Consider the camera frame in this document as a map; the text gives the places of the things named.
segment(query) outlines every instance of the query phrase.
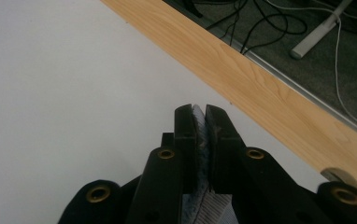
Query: wooden edge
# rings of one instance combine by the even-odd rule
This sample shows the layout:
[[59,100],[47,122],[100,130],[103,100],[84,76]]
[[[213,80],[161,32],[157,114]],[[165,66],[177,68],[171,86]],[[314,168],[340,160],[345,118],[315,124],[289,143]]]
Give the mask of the wooden edge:
[[301,159],[357,179],[357,132],[162,0],[102,0]]

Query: brass insert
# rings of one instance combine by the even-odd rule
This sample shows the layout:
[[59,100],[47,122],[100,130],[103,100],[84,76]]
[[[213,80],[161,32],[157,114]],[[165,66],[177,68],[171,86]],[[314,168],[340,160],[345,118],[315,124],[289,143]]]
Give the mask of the brass insert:
[[175,152],[171,149],[162,149],[161,151],[158,152],[158,156],[161,159],[168,160],[175,156]]
[[347,189],[333,188],[331,190],[333,195],[342,203],[357,205],[357,194]]
[[98,185],[88,190],[86,200],[90,203],[100,203],[108,198],[110,193],[111,191],[107,185]]
[[256,150],[256,149],[249,149],[246,152],[246,155],[248,155],[248,157],[255,159],[255,160],[261,160],[264,158],[264,153],[261,152],[260,150]]

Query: gray fabric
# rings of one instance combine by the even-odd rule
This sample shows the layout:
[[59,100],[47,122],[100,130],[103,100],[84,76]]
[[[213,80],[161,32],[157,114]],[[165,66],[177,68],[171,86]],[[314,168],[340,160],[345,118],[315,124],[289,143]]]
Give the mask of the gray fabric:
[[181,223],[219,223],[221,217],[224,217],[224,220],[231,220],[225,218],[233,213],[232,206],[228,206],[231,203],[231,195],[215,194],[208,190],[208,133],[205,115],[198,105],[193,106],[193,117],[198,126],[198,187],[195,193],[183,195]]

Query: white table surface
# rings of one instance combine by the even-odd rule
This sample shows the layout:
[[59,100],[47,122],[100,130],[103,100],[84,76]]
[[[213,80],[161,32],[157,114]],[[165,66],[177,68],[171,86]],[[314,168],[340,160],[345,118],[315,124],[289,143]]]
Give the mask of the white table surface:
[[85,184],[140,175],[186,104],[225,109],[298,184],[324,180],[101,2],[0,1],[0,224],[56,223]]

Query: black plastic part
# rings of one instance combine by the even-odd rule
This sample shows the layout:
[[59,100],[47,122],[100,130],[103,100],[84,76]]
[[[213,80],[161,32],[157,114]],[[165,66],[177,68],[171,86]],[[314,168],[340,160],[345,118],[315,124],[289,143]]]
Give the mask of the black plastic part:
[[208,181],[216,193],[232,194],[237,181],[239,152],[246,146],[225,110],[207,105],[206,121],[210,135]]
[[192,193],[196,188],[198,170],[196,137],[193,107],[183,105],[177,108],[175,110],[174,148],[181,151],[183,157],[184,193]]
[[328,182],[318,188],[319,207],[335,223],[357,224],[357,188],[342,182]]
[[[87,200],[87,194],[90,190],[98,186],[108,187],[109,196],[102,202],[90,203]],[[113,223],[113,221],[117,219],[117,204],[120,193],[120,187],[111,181],[96,180],[85,185],[65,208],[59,220],[59,224]]]
[[154,149],[132,201],[126,224],[180,223],[182,159],[179,150]]
[[233,207],[240,223],[333,223],[269,153],[248,147],[239,159]]
[[[356,188],[329,182],[314,194],[298,186],[269,153],[246,147],[224,110],[208,105],[206,120],[209,184],[216,193],[233,195],[239,223],[357,224]],[[121,188],[106,180],[87,184],[65,208],[59,224],[179,224],[182,193],[196,186],[196,124],[192,106],[179,107],[175,131],[163,133],[161,147],[150,153],[143,175]]]

